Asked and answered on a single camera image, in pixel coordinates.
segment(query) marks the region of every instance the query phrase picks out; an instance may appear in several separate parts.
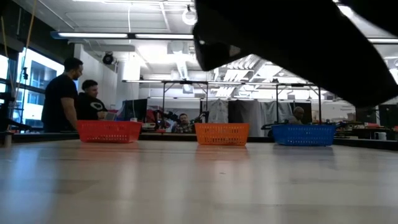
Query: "man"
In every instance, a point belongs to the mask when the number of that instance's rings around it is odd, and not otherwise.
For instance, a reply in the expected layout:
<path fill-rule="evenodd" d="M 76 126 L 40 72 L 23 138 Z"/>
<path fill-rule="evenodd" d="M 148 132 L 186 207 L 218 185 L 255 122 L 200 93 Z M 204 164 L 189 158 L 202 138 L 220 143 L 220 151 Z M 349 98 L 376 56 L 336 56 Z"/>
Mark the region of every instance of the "man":
<path fill-rule="evenodd" d="M 77 117 L 84 120 L 104 119 L 106 112 L 104 103 L 97 99 L 98 83 L 94 80 L 86 80 L 81 88 L 84 93 L 79 93 L 77 99 Z"/>
<path fill-rule="evenodd" d="M 189 123 L 188 115 L 182 113 L 179 119 L 180 123 L 172 127 L 172 133 L 192 133 L 192 125 Z"/>
<path fill-rule="evenodd" d="M 293 110 L 293 118 L 289 120 L 290 124 L 303 124 L 301 120 L 303 119 L 304 116 L 304 109 L 300 106 L 297 106 Z"/>
<path fill-rule="evenodd" d="M 77 129 L 77 90 L 74 80 L 82 75 L 83 62 L 77 58 L 68 58 L 63 65 L 63 74 L 51 80 L 45 89 L 42 121 L 46 133 Z"/>

